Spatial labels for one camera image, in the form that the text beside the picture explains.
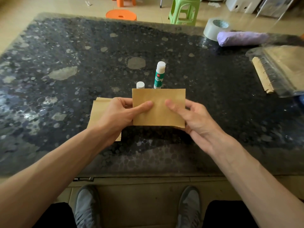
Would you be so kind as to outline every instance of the orange stool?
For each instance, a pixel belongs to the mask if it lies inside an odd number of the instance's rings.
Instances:
[[[119,7],[119,8],[121,8],[121,7],[123,7],[123,0],[116,0],[116,2],[117,2],[117,6]],[[135,0],[132,0],[132,5],[136,5],[136,1]]]
[[[137,16],[135,13],[126,10],[126,9],[113,9],[108,11],[105,14],[106,18],[112,19],[120,19],[120,20],[129,20],[129,21],[137,21]]]

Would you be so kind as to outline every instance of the packing tape roll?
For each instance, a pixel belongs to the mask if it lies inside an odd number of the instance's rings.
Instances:
[[[223,31],[230,31],[229,23],[221,19],[210,18],[204,29],[204,35],[206,38],[217,42],[217,34]]]

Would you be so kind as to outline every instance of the gray sneaker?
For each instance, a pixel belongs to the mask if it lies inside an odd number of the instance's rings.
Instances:
[[[79,189],[75,203],[75,222],[77,228],[101,228],[100,198],[93,185]]]
[[[176,228],[200,228],[202,205],[199,195],[194,186],[185,188],[179,200]]]

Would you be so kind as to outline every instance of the hand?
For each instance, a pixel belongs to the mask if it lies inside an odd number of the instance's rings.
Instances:
[[[190,110],[180,108],[171,100],[166,100],[165,104],[186,121],[185,132],[203,151],[211,156],[215,150],[214,142],[221,140],[223,135],[227,134],[213,120],[206,107],[188,99],[186,99],[186,107]]]
[[[109,135],[107,145],[111,145],[119,136],[122,129],[133,125],[133,118],[153,107],[152,101],[146,101],[137,107],[132,107],[131,98],[113,98],[99,119],[97,126],[106,128]]]

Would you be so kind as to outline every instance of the purple cloth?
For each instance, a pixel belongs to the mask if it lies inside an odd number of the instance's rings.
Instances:
[[[258,45],[269,38],[266,33],[255,32],[219,32],[217,41],[220,46]]]

